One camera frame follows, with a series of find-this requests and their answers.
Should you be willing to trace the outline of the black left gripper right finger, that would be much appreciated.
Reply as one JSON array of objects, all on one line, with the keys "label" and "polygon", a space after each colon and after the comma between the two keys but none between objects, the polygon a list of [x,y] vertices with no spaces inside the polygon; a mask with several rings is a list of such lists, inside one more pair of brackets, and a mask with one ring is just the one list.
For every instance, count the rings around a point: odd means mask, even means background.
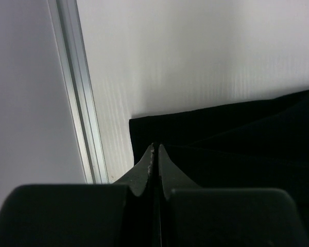
[{"label": "black left gripper right finger", "polygon": [[276,188],[202,188],[158,149],[161,246],[309,246],[296,204]]}]

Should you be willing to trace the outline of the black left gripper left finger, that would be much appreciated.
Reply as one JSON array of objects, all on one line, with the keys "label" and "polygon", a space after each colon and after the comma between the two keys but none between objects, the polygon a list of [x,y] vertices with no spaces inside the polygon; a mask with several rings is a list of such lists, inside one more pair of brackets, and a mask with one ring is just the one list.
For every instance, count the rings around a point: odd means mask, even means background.
[{"label": "black left gripper left finger", "polygon": [[155,147],[112,184],[23,185],[0,209],[0,246],[151,246]]}]

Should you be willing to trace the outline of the black t-shirt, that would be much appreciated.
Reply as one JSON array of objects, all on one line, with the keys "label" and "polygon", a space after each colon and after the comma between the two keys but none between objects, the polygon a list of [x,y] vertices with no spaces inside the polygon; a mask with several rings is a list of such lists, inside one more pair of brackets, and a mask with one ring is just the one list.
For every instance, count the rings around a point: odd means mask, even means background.
[{"label": "black t-shirt", "polygon": [[131,119],[135,161],[152,143],[203,187],[287,191],[309,223],[309,90]]}]

